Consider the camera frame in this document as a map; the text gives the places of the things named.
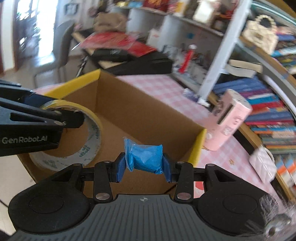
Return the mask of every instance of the brown cloth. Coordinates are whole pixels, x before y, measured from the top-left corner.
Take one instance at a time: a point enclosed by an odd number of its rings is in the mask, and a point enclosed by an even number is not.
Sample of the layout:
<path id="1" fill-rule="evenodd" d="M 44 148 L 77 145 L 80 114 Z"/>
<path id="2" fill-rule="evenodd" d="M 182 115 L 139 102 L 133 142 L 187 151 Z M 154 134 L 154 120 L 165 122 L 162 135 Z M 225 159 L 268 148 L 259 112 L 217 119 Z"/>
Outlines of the brown cloth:
<path id="1" fill-rule="evenodd" d="M 126 31 L 127 18 L 121 13 L 100 12 L 94 20 L 94 31 L 103 33 L 108 31 Z"/>

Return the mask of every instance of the book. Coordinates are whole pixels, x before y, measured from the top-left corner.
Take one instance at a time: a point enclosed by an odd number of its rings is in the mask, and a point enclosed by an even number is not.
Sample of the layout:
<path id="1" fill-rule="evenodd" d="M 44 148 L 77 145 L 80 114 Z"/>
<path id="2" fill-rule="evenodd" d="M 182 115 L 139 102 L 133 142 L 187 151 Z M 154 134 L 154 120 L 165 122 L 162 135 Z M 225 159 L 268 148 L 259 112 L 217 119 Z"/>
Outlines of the book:
<path id="1" fill-rule="evenodd" d="M 233 67 L 229 64 L 227 64 L 225 66 L 225 70 L 233 76 L 247 77 L 250 79 L 253 78 L 257 74 L 257 72 L 252 69 L 237 68 L 237 67 Z"/>
<path id="2" fill-rule="evenodd" d="M 252 105 L 253 110 L 261 109 L 264 107 L 268 108 L 275 108 L 275 107 L 283 107 L 285 106 L 283 101 L 275 101 L 275 102 L 269 102 L 269 103 L 260 103 L 260 104 L 254 104 Z"/>
<path id="3" fill-rule="evenodd" d="M 263 67 L 260 63 L 250 63 L 246 61 L 241 61 L 241 60 L 234 60 L 230 59 L 228 61 L 229 65 L 237 68 L 243 68 L 243 69 L 251 69 L 254 70 L 258 73 L 262 73 Z"/>
<path id="4" fill-rule="evenodd" d="M 279 37 L 278 41 L 292 42 L 296 40 L 292 34 L 277 34 L 277 36 Z"/>
<path id="5" fill-rule="evenodd" d="M 296 65 L 286 67 L 286 69 L 288 70 L 289 74 L 291 74 L 291 75 L 296 74 Z"/>
<path id="6" fill-rule="evenodd" d="M 296 149 L 296 145 L 267 145 L 267 149 L 281 149 L 281 150 L 287 150 L 287 149 Z"/>
<path id="7" fill-rule="evenodd" d="M 228 82 L 216 84 L 214 86 L 213 90 L 217 90 L 217 89 L 221 89 L 221 88 L 228 88 L 228 87 L 232 87 L 232 86 L 236 86 L 236 85 L 249 84 L 252 82 L 261 83 L 257 76 L 252 79 L 242 78 L 239 80 L 233 80 L 233 81 L 228 81 Z"/>
<path id="8" fill-rule="evenodd" d="M 274 138 L 274 139 L 295 139 L 296 135 L 294 132 L 278 132 L 277 135 L 273 134 L 259 134 L 258 135 L 261 139 L 263 138 Z"/>
<path id="9" fill-rule="evenodd" d="M 251 130 L 253 132 L 262 132 L 258 134 L 269 134 L 273 133 L 275 131 L 295 131 L 296 132 L 296 126 L 290 126 L 290 127 L 280 127 L 280 128 L 258 128 L 258 127 L 252 127 Z"/>
<path id="10" fill-rule="evenodd" d="M 293 47 L 293 46 L 296 46 L 296 41 L 292 41 L 292 42 L 280 41 L 276 45 L 276 50 L 283 49 L 283 48 L 289 48 L 289 47 Z"/>
<path id="11" fill-rule="evenodd" d="M 293 119 L 282 119 L 282 120 L 261 120 L 261 121 L 246 121 L 248 126 L 256 125 L 294 125 Z"/>
<path id="12" fill-rule="evenodd" d="M 296 65 L 296 61 L 281 63 L 281 65 L 284 66 L 284 67 L 291 67 L 291 66 Z"/>
<path id="13" fill-rule="evenodd" d="M 294 31 L 288 26 L 277 26 L 276 34 L 294 34 Z"/>
<path id="14" fill-rule="evenodd" d="M 256 90 L 261 90 L 265 88 L 266 86 L 260 82 L 251 82 L 248 84 L 240 84 L 235 86 L 223 87 L 213 91 L 215 94 L 220 94 L 220 93 L 224 93 L 227 89 L 232 89 L 237 92 L 245 92 L 245 91 L 256 91 Z"/>
<path id="15" fill-rule="evenodd" d="M 247 99 L 247 101 L 251 104 L 261 104 L 261 103 L 269 103 L 269 102 L 275 102 L 275 101 L 279 101 L 279 97 L 275 94 L 273 94 L 272 96 L 269 97 L 263 97 L 263 98 L 257 98 L 257 99 Z"/>
<path id="16" fill-rule="evenodd" d="M 264 107 L 261 109 L 253 110 L 250 115 L 257 115 L 257 114 L 269 113 L 269 112 L 283 112 L 283 111 L 288 111 L 288 109 L 286 107 L 276 107 L 276 108 Z"/>
<path id="17" fill-rule="evenodd" d="M 264 94 L 249 96 L 248 99 L 255 100 L 255 99 L 260 99 L 260 98 L 272 97 L 274 95 L 275 95 L 274 93 L 264 93 Z"/>
<path id="18" fill-rule="evenodd" d="M 289 54 L 296 54 L 296 46 L 275 50 L 271 54 L 271 57 L 277 58 L 277 57 L 281 57 Z"/>
<path id="19" fill-rule="evenodd" d="M 290 153 L 296 153 L 296 149 L 288 149 L 288 150 L 283 150 L 283 149 L 271 149 L 270 152 L 273 155 L 277 154 L 290 154 Z"/>
<path id="20" fill-rule="evenodd" d="M 253 125 L 249 126 L 250 128 L 286 128 L 286 127 L 292 127 L 295 125 Z"/>
<path id="21" fill-rule="evenodd" d="M 296 139 L 274 139 L 262 140 L 264 145 L 296 145 Z"/>
<path id="22" fill-rule="evenodd" d="M 287 55 L 287 56 L 278 57 L 277 60 L 280 63 L 287 63 L 287 62 L 295 61 L 296 60 L 296 55 L 295 54 L 290 54 L 290 55 Z"/>
<path id="23" fill-rule="evenodd" d="M 240 92 L 240 94 L 244 98 L 248 98 L 249 96 L 253 96 L 253 95 L 265 94 L 265 93 L 272 93 L 272 90 L 269 88 L 266 88 L 266 89 L 261 89 L 261 90 L 257 90 L 257 91 Z"/>
<path id="24" fill-rule="evenodd" d="M 266 121 L 266 120 L 278 120 L 278 119 L 291 119 L 293 120 L 293 116 L 289 111 L 283 112 L 268 112 L 257 115 L 250 115 L 246 118 L 246 122 L 249 121 Z"/>

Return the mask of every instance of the tape roll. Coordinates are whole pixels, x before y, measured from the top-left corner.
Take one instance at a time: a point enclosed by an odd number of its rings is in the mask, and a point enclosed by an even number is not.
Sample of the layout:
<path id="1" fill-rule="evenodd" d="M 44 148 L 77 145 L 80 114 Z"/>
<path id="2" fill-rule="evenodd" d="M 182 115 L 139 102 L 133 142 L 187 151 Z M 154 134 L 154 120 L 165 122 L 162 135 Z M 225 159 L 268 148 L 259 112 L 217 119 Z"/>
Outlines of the tape roll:
<path id="1" fill-rule="evenodd" d="M 84 114 L 85 119 L 83 124 L 86 124 L 87 126 L 88 136 L 86 138 L 85 144 L 79 149 L 79 151 L 75 152 L 74 154 L 58 157 L 49 155 L 44 151 L 39 151 L 29 153 L 32 161 L 36 165 L 42 168 L 50 169 L 52 171 L 60 171 L 63 168 L 74 163 L 81 163 L 83 166 L 89 164 L 96 157 L 102 147 L 103 128 L 99 118 L 91 110 L 83 107 L 82 105 L 65 100 L 50 101 L 41 106 L 41 108 L 44 110 L 49 108 L 63 108 L 81 111 Z"/>

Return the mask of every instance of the cardboard box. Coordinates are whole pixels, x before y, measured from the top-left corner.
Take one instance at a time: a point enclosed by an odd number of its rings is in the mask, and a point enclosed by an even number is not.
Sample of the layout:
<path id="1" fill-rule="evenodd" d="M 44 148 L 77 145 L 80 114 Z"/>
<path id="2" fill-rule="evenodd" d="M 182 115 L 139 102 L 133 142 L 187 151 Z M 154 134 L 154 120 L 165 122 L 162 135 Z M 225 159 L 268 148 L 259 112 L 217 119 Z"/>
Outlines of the cardboard box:
<path id="1" fill-rule="evenodd" d="M 83 105 L 100 118 L 103 125 L 103 147 L 87 167 L 93 167 L 95 163 L 104 160 L 114 161 L 124 151 L 124 137 L 138 144 L 162 144 L 163 152 L 174 161 L 189 160 L 194 164 L 198 161 L 206 134 L 203 127 L 104 71 L 96 70 L 85 74 L 45 95 Z M 84 138 L 81 131 L 73 131 L 77 132 L 76 135 L 71 132 L 71 135 L 63 136 L 58 148 L 59 156 L 63 156 L 61 150 L 69 154 L 77 150 L 77 145 L 81 145 L 77 141 Z M 38 168 L 28 154 L 20 154 L 18 157 L 36 182 L 52 174 Z M 126 169 L 122 182 L 112 183 L 111 188 L 113 195 L 162 194 L 172 185 L 166 182 L 164 175 L 139 170 L 130 172 Z M 91 197 L 92 188 L 92 182 L 85 182 L 84 194 Z"/>

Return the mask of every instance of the blue plastic bag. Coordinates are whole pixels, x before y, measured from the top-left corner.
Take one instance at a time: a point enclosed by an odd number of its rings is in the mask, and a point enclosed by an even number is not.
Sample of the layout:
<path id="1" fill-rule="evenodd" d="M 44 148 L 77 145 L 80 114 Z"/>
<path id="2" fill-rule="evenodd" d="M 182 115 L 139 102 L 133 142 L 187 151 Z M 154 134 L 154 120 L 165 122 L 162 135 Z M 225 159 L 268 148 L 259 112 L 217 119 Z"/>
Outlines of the blue plastic bag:
<path id="1" fill-rule="evenodd" d="M 138 145 L 130 139 L 124 139 L 126 166 L 132 172 L 138 169 L 154 174 L 163 173 L 163 146 Z"/>

